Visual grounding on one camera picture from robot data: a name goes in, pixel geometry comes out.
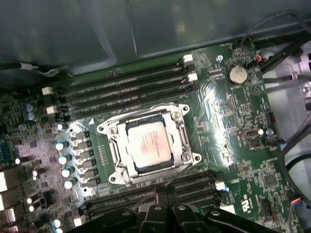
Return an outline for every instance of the motherboard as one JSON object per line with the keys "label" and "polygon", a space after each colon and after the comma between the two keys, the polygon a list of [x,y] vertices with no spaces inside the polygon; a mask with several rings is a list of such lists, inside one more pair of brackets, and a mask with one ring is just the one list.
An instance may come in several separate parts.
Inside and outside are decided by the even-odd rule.
{"label": "motherboard", "polygon": [[290,187],[252,62],[225,43],[2,95],[2,229],[66,232],[173,184],[180,203],[288,231]]}

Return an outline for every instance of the wire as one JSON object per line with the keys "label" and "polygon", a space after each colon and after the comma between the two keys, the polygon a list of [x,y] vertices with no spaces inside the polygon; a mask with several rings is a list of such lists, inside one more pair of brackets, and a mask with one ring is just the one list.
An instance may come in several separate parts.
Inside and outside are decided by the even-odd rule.
{"label": "wire", "polygon": [[293,166],[306,159],[311,159],[311,154],[304,154],[294,158],[286,165],[287,170],[291,170]]}
{"label": "wire", "polygon": [[308,115],[304,122],[299,126],[298,130],[289,138],[286,140],[285,143],[290,143],[297,135],[299,135],[308,125],[311,124],[311,115]]}
{"label": "wire", "polygon": [[[294,79],[293,79],[292,75],[283,76],[283,77],[277,77],[277,78],[266,78],[266,79],[263,79],[265,84],[269,84],[269,83],[284,83],[284,82],[293,81],[293,80]],[[298,80],[311,82],[311,76],[298,75]]]}
{"label": "wire", "polygon": [[270,59],[268,59],[265,62],[262,62],[260,64],[260,69],[261,69],[262,74],[265,74],[269,70],[276,67],[282,61],[284,61],[288,56],[296,52],[302,45],[304,45],[310,40],[311,40],[311,34],[308,34],[307,36],[302,37],[302,38],[297,38],[295,41],[288,44],[281,51],[279,51],[274,56],[272,56]]}
{"label": "wire", "polygon": [[292,189],[301,197],[301,199],[308,205],[311,206],[311,201],[303,194],[303,192],[297,187],[293,179],[291,178],[286,165],[285,165],[285,155],[293,148],[295,147],[302,139],[304,139],[306,136],[308,136],[311,133],[310,125],[305,127],[297,137],[292,139],[292,141],[288,142],[288,144],[285,146],[285,148],[281,151],[281,153],[278,155],[277,160],[280,164],[280,169],[282,171],[282,174],[288,181],[289,185],[292,187]]}
{"label": "wire", "polygon": [[293,210],[294,205],[290,205],[290,209],[288,210],[288,229],[290,230],[290,233],[293,233],[293,226],[292,226],[292,218],[293,218]]}
{"label": "wire", "polygon": [[290,15],[292,17],[294,17],[296,19],[296,21],[300,24],[300,26],[305,30],[307,31],[308,33],[311,34],[311,27],[309,27],[303,20],[302,18],[300,18],[300,16],[298,16],[294,11],[282,11],[282,12],[279,12],[273,16],[270,16],[266,19],[264,19],[263,21],[259,22],[258,24],[256,24],[253,28],[251,28],[250,30],[247,31],[247,33],[244,35],[244,37],[242,38],[241,42],[240,42],[240,47],[241,49],[247,53],[248,55],[252,56],[252,57],[256,57],[256,53],[253,53],[251,51],[249,51],[245,46],[244,46],[244,43],[246,41],[246,39],[251,35],[251,33],[253,31],[255,31],[257,28],[259,28],[260,26],[262,26],[263,24],[275,19],[275,18],[278,18],[278,17],[281,17],[281,16],[285,16],[285,15]]}

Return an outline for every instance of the integrated circuit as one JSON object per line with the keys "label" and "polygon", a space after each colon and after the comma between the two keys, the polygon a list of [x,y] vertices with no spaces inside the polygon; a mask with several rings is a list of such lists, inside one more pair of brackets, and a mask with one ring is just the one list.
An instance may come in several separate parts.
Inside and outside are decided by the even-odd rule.
{"label": "integrated circuit", "polygon": [[266,186],[272,186],[276,184],[276,177],[274,174],[265,175],[263,179]]}

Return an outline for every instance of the cpu socket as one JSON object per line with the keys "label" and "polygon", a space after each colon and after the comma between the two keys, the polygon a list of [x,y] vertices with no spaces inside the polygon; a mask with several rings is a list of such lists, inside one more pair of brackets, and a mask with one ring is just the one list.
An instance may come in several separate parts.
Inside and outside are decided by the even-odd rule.
{"label": "cpu socket", "polygon": [[202,160],[192,153],[183,116],[188,105],[168,103],[113,116],[97,127],[106,134],[113,184],[131,185],[177,174]]}

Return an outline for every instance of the white connector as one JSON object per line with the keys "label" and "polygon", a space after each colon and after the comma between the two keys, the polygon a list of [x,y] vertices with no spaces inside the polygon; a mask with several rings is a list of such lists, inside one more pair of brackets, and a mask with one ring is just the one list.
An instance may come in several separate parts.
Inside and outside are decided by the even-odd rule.
{"label": "white connector", "polygon": [[75,218],[73,220],[73,224],[75,227],[79,227],[79,226],[85,224],[85,222],[86,222],[86,217],[84,215],[82,215],[81,217]]}
{"label": "white connector", "polygon": [[46,110],[48,115],[58,113],[56,106],[47,107]]}
{"label": "white connector", "polygon": [[220,209],[221,210],[226,210],[226,211],[228,211],[228,212],[230,212],[232,214],[236,214],[233,205],[220,206]]}
{"label": "white connector", "polygon": [[193,81],[198,80],[197,74],[196,73],[188,74],[188,80],[189,80],[189,82],[193,82]]}
{"label": "white connector", "polygon": [[188,63],[188,62],[192,62],[192,61],[193,61],[192,54],[187,54],[187,55],[183,56],[183,62],[184,63]]}
{"label": "white connector", "polygon": [[50,86],[46,86],[46,87],[43,87],[43,88],[42,88],[42,94],[43,94],[44,96],[52,95],[52,94],[54,94],[54,90],[53,90],[53,88],[51,88]]}

